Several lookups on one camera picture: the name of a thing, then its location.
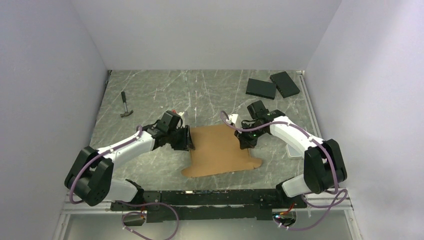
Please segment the brown cardboard box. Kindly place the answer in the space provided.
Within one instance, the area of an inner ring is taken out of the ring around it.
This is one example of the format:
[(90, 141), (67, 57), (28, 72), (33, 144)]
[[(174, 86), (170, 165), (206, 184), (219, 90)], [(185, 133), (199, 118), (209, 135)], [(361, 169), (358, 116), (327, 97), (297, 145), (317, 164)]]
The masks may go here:
[(181, 171), (187, 178), (254, 170), (263, 163), (240, 149), (234, 130), (225, 124), (195, 127), (190, 133), (195, 149), (190, 151), (191, 165)]

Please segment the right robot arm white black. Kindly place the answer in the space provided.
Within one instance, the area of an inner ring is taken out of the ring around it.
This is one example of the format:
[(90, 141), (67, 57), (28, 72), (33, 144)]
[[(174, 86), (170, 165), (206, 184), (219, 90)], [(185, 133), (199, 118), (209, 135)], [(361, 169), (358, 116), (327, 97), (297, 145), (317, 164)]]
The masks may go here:
[(251, 119), (242, 120), (232, 114), (227, 123), (236, 127), (235, 136), (241, 149), (252, 149), (264, 134), (274, 136), (293, 148), (303, 158), (303, 172), (283, 181), (282, 190), (275, 194), (276, 203), (289, 207), (295, 197), (320, 194), (335, 189), (348, 175), (340, 146), (334, 139), (323, 140), (296, 125), (285, 113), (268, 110), (261, 100), (251, 103), (247, 110)]

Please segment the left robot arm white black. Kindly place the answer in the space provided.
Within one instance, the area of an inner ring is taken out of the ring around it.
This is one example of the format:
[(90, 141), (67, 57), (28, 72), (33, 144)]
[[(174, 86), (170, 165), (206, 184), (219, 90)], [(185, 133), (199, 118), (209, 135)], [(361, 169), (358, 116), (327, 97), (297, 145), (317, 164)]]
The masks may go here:
[(69, 201), (91, 207), (104, 200), (124, 203), (129, 209), (139, 209), (144, 189), (132, 180), (114, 179), (114, 171), (140, 155), (165, 145), (175, 151), (194, 150), (190, 126), (184, 124), (187, 112), (167, 110), (155, 123), (137, 126), (133, 135), (112, 145), (84, 147), (77, 155), (64, 180)]

